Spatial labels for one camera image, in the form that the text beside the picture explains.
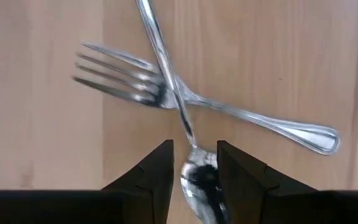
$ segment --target silver fork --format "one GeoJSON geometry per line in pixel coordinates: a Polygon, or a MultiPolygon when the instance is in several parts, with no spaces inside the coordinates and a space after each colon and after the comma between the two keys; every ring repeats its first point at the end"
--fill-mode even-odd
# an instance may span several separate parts
{"type": "MultiPolygon", "coordinates": [[[[122,91],[117,88],[91,82],[89,80],[84,80],[78,77],[74,78],[76,81],[103,91],[107,94],[123,98],[125,100],[142,103],[143,105],[164,109],[177,109],[175,100],[173,99],[172,94],[167,91],[163,76],[160,74],[160,70],[157,66],[121,50],[107,49],[103,46],[89,43],[82,44],[85,47],[93,49],[97,52],[122,60],[123,62],[127,62],[135,67],[141,68],[145,70],[145,72],[135,72],[133,70],[128,70],[83,54],[78,54],[78,56],[82,59],[98,64],[104,68],[108,68],[119,73],[128,75],[137,80],[138,82],[123,80],[105,72],[100,72],[84,65],[76,64],[78,68],[86,72],[90,72],[95,75],[106,78],[108,80],[112,80],[114,82],[118,82],[120,84],[132,87],[140,91],[142,94],[122,91]]],[[[317,124],[299,123],[294,121],[285,121],[282,119],[269,118],[267,116],[234,108],[232,106],[225,105],[224,103],[209,100],[207,98],[197,95],[185,85],[183,80],[179,78],[178,75],[175,78],[178,83],[178,87],[182,93],[183,99],[188,104],[204,106],[235,116],[239,119],[258,124],[259,126],[265,127],[289,139],[292,139],[295,142],[301,144],[302,146],[307,147],[314,152],[317,152],[318,154],[329,156],[337,152],[337,150],[339,149],[341,140],[338,132],[334,128],[317,124]]]]}

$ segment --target spoon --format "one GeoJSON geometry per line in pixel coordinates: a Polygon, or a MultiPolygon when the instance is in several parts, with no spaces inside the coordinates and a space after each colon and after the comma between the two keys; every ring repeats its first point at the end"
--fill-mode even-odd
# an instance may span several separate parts
{"type": "Polygon", "coordinates": [[[147,34],[164,76],[167,88],[173,93],[191,151],[181,170],[181,186],[186,201],[205,224],[229,223],[224,197],[219,185],[216,154],[198,147],[186,104],[175,80],[172,64],[149,0],[137,0],[147,34]]]}

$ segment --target metal cutlery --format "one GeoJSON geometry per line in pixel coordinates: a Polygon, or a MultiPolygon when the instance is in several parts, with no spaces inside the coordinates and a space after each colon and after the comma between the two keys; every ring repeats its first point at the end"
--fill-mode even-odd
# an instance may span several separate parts
{"type": "MultiPolygon", "coordinates": [[[[124,98],[126,100],[136,101],[138,103],[143,103],[148,106],[165,109],[177,109],[172,94],[169,91],[164,90],[165,85],[163,84],[163,77],[160,74],[157,66],[121,50],[107,49],[103,46],[89,43],[83,43],[83,45],[102,54],[122,60],[135,67],[145,70],[146,72],[135,72],[113,64],[102,62],[83,54],[79,54],[79,56],[85,60],[89,60],[93,63],[97,63],[102,67],[110,68],[119,73],[129,75],[139,79],[142,82],[145,82],[142,84],[144,86],[136,86],[136,84],[132,82],[128,83],[127,85],[135,86],[134,88],[137,90],[144,90],[147,92],[147,94],[141,97],[139,94],[122,92],[116,88],[103,86],[97,83],[89,83],[89,81],[87,81],[87,85],[92,85],[93,88],[97,88],[102,91],[104,90],[104,92],[109,93],[110,95],[124,98]]],[[[78,65],[78,67],[82,70],[86,70],[87,72],[91,72],[104,78],[113,79],[113,81],[120,82],[117,80],[117,78],[114,78],[111,75],[105,73],[101,74],[101,72],[84,67],[82,65],[78,65]]],[[[341,140],[338,132],[333,128],[316,124],[299,123],[294,121],[285,121],[277,118],[269,118],[267,116],[225,105],[224,103],[204,98],[192,92],[179,76],[176,76],[175,79],[178,83],[178,87],[181,91],[183,99],[188,104],[204,106],[235,116],[239,119],[258,124],[262,127],[275,131],[278,134],[282,134],[307,147],[308,149],[317,152],[318,154],[329,156],[337,152],[339,149],[341,140]]]]}
{"type": "Polygon", "coordinates": [[[128,75],[132,79],[118,78],[110,75],[108,72],[101,72],[76,63],[78,68],[116,83],[129,86],[136,92],[120,90],[78,77],[74,79],[82,84],[125,100],[135,101],[155,108],[179,109],[186,136],[191,145],[190,155],[181,171],[181,186],[188,204],[203,223],[230,223],[230,218],[219,185],[216,155],[201,149],[197,145],[193,128],[186,112],[186,103],[212,108],[258,124],[280,133],[322,155],[331,155],[338,150],[340,138],[337,131],[333,128],[269,118],[233,108],[193,93],[183,80],[173,72],[168,52],[163,43],[158,22],[149,0],[137,0],[137,5],[159,66],[155,66],[150,62],[123,51],[109,50],[102,46],[84,43],[83,45],[86,47],[141,68],[144,72],[135,72],[84,54],[78,54],[84,60],[128,75]]]}

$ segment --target wood grain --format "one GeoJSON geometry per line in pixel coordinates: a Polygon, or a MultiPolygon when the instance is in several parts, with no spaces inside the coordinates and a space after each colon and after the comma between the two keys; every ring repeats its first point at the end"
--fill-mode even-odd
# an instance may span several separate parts
{"type": "MultiPolygon", "coordinates": [[[[323,157],[191,106],[204,148],[225,139],[312,187],[358,189],[358,1],[153,4],[175,70],[192,90],[268,116],[330,125],[343,139],[339,153],[323,157]]],[[[174,139],[168,222],[199,223],[181,194],[188,146],[178,113],[73,82],[84,40],[155,62],[135,1],[0,0],[0,189],[98,189],[174,139]]]]}

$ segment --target fork handle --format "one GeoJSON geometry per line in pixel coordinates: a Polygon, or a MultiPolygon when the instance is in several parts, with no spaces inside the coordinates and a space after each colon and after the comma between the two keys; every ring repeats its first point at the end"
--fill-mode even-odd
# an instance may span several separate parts
{"type": "Polygon", "coordinates": [[[339,149],[341,143],[338,132],[334,128],[327,126],[269,118],[200,96],[194,100],[187,100],[186,103],[205,106],[258,124],[325,156],[334,154],[339,149]]]}

